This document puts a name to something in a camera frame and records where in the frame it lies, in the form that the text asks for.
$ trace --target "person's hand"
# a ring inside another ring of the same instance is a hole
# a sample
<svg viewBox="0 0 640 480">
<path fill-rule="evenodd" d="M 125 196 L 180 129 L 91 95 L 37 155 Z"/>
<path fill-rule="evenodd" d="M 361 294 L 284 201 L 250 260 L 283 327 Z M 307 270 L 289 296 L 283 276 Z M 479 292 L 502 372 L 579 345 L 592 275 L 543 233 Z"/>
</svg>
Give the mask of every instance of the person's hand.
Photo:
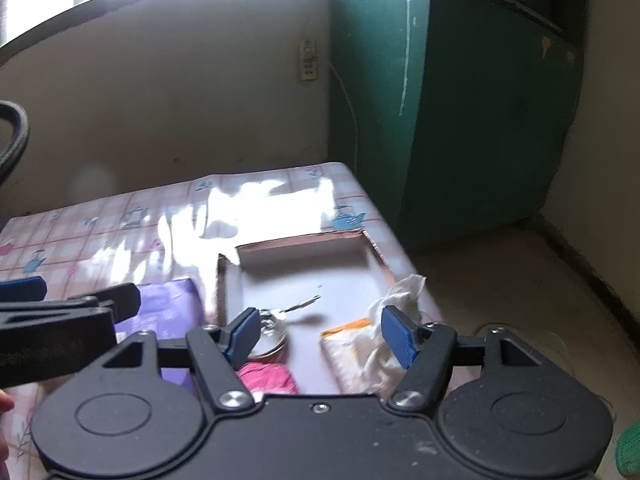
<svg viewBox="0 0 640 480">
<path fill-rule="evenodd" d="M 0 390 L 0 413 L 8 412 L 14 408 L 14 400 L 4 391 Z M 9 458 L 9 446 L 6 443 L 4 435 L 0 433 L 0 479 L 9 478 L 9 471 L 4 461 Z"/>
</svg>

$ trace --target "floor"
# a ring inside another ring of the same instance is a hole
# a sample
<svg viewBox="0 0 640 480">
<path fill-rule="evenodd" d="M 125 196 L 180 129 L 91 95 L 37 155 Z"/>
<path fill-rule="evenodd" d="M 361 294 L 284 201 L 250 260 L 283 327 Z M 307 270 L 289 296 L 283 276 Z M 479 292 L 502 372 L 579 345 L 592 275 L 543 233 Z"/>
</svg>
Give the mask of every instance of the floor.
<svg viewBox="0 0 640 480">
<path fill-rule="evenodd" d="M 583 280 L 538 234 L 516 227 L 442 245 L 413 260 L 459 333 L 512 325 L 610 402 L 616 422 L 598 474 L 603 480 L 623 478 L 615 442 L 640 420 L 640 360 Z"/>
</svg>

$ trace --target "purple package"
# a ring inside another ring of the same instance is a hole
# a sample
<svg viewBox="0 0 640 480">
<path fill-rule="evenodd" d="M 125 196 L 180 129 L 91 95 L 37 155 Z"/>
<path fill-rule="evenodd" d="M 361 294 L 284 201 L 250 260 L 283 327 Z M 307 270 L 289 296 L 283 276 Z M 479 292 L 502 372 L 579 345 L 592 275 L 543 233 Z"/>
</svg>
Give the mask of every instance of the purple package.
<svg viewBox="0 0 640 480">
<path fill-rule="evenodd" d="M 190 279 L 146 283 L 138 288 L 140 310 L 136 316 L 115 325 L 118 341 L 138 330 L 153 330 L 158 339 L 184 337 L 189 330 L 203 324 L 202 302 Z M 193 392 L 187 368 L 162 368 L 162 378 Z"/>
</svg>

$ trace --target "teal cabinet side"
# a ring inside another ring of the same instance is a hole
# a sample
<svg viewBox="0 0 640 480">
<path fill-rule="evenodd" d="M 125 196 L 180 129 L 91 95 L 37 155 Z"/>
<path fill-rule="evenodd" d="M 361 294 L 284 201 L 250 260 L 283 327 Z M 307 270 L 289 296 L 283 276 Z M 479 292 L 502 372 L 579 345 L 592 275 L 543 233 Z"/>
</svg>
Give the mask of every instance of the teal cabinet side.
<svg viewBox="0 0 640 480">
<path fill-rule="evenodd" d="M 357 116 L 357 177 L 394 227 L 414 143 L 429 0 L 333 0 L 332 63 Z M 330 90 L 331 160 L 354 168 L 354 126 L 337 78 Z"/>
<path fill-rule="evenodd" d="M 431 0 L 402 240 L 431 244 L 542 205 L 581 77 L 579 51 L 507 7 Z"/>
</svg>

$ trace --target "electrical outlet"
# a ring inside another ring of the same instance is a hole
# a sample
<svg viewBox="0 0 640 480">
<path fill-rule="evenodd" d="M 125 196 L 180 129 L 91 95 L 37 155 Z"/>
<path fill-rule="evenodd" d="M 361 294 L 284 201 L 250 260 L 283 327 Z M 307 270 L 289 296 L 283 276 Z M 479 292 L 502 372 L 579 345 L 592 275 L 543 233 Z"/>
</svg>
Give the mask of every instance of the electrical outlet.
<svg viewBox="0 0 640 480">
<path fill-rule="evenodd" d="M 314 40 L 300 41 L 300 81 L 318 79 L 318 52 Z"/>
</svg>

